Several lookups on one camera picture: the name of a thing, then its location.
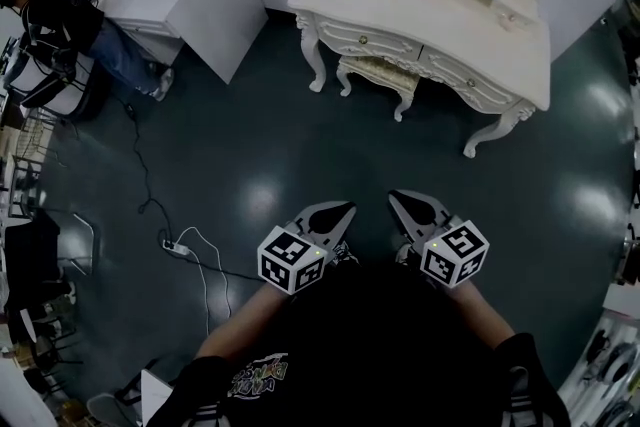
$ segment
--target blue jeans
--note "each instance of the blue jeans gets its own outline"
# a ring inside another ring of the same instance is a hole
[[[116,80],[145,95],[160,86],[136,42],[106,18],[87,56],[98,61]]]

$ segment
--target white cable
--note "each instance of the white cable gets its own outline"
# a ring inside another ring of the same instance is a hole
[[[200,269],[200,276],[202,276],[202,284],[204,285],[204,306],[205,306],[205,310],[207,312],[207,338],[209,337],[209,301],[207,300],[207,280],[204,279],[204,272],[202,272],[202,264],[200,263],[200,258],[198,258],[198,255],[195,253],[195,251],[191,251],[191,249],[189,249],[189,253],[191,253],[195,259],[196,262],[198,262],[198,269]]]
[[[227,275],[222,270],[222,260],[220,258],[220,251],[216,246],[214,246],[211,242],[205,239],[202,236],[202,233],[200,233],[200,230],[198,230],[198,228],[196,228],[195,226],[190,226],[189,228],[184,230],[178,237],[178,240],[176,240],[176,244],[180,243],[180,240],[182,240],[182,237],[184,236],[184,234],[187,233],[189,230],[195,230],[198,236],[216,251],[216,255],[218,256],[218,269],[220,269],[220,274],[222,274],[222,278],[224,279],[224,298],[227,301],[227,311],[228,311],[227,318],[231,318],[231,303],[229,303],[229,280],[227,280]]]

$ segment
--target black sleeve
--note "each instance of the black sleeve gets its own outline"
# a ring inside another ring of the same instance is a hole
[[[147,427],[181,427],[196,411],[221,400],[229,389],[229,363],[218,357],[199,358],[184,367],[173,393]]]
[[[503,411],[512,418],[504,425],[516,425],[518,417],[535,416],[532,425],[571,426],[567,408],[542,369],[533,336],[516,335],[503,342],[495,354],[505,376]]]

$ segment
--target vanity table top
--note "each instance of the vanity table top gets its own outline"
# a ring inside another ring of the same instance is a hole
[[[490,0],[289,0],[289,7],[424,43],[549,108],[548,26],[539,21],[507,31]]]

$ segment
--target cabinet door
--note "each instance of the cabinet door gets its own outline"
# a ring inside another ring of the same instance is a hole
[[[229,83],[267,14],[262,0],[180,0],[167,21]]]

